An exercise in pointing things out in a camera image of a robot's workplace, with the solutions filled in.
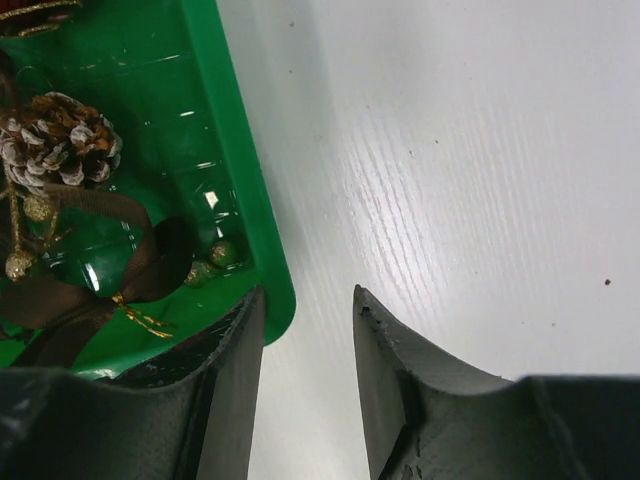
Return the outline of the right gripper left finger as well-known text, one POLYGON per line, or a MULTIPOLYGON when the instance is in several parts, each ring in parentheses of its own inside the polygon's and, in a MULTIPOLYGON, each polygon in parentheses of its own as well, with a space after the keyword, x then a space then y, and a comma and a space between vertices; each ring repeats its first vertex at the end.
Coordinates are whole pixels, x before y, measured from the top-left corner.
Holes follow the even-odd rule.
POLYGON ((5 479, 243 479, 264 337, 264 292, 115 378, 1 373, 5 479))

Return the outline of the green plastic tray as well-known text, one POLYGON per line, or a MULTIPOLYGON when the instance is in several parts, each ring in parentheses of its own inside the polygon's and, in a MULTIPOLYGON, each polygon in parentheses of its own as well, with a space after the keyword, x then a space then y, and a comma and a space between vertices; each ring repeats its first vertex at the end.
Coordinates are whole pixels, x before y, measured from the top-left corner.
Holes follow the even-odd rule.
POLYGON ((167 323, 159 338, 117 313, 74 363, 116 376, 204 329, 247 291, 264 289, 264 337, 289 327, 295 294, 217 4, 87 1, 58 30, 5 38, 27 95, 59 91, 97 108, 123 141, 113 192, 160 222, 180 216, 195 256, 228 243, 227 267, 201 287, 143 306, 167 323))

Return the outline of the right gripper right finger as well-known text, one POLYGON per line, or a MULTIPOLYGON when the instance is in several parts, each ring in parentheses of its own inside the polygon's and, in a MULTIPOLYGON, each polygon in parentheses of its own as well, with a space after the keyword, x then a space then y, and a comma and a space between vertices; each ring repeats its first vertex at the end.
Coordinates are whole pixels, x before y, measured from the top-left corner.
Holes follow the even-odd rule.
POLYGON ((635 376, 480 370, 356 287, 353 336, 374 479, 635 479, 635 376))

